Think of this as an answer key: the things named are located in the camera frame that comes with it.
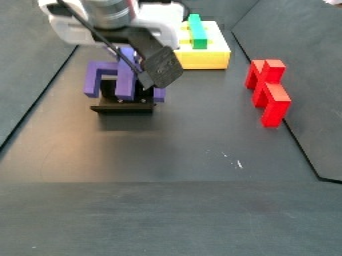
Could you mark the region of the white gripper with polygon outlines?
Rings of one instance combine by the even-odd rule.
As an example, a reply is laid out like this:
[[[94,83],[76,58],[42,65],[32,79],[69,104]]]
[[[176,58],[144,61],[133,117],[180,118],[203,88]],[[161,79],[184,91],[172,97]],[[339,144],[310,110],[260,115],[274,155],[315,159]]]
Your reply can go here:
[[[177,30],[187,16],[179,0],[62,0],[100,32],[145,28],[157,41],[179,48]],[[69,44],[98,45],[90,31],[57,0],[37,0],[57,36]]]

